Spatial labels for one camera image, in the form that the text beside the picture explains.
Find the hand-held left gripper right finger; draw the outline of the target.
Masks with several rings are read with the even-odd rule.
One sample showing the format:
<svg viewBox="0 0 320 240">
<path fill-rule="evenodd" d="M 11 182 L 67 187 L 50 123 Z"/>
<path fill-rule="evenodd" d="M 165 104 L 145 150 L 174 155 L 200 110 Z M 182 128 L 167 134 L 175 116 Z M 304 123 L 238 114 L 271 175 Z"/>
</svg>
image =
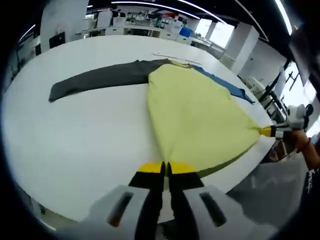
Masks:
<svg viewBox="0 0 320 240">
<path fill-rule="evenodd" d="M 167 164 L 171 208 L 185 240 L 251 240 L 256 224 L 242 207 L 212 185 L 205 186 L 186 163 Z"/>
</svg>

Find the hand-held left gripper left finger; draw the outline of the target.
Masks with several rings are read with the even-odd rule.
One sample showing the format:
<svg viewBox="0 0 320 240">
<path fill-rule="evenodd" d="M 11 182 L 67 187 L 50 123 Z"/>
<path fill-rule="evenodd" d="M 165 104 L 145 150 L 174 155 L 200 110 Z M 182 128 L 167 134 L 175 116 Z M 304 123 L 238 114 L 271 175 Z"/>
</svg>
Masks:
<svg viewBox="0 0 320 240">
<path fill-rule="evenodd" d="M 163 205 L 166 165 L 143 164 L 90 208 L 82 229 L 89 240 L 152 240 Z"/>
</svg>

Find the person's right hand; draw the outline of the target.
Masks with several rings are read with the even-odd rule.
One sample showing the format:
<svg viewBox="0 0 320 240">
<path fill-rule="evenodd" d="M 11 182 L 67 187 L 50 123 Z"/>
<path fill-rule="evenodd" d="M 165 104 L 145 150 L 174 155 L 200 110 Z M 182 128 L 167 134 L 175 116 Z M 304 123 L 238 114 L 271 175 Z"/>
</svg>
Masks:
<svg viewBox="0 0 320 240">
<path fill-rule="evenodd" d="M 293 130 L 289 132 L 288 139 L 294 144 L 295 148 L 300 152 L 303 151 L 310 143 L 310 139 L 303 130 Z"/>
</svg>

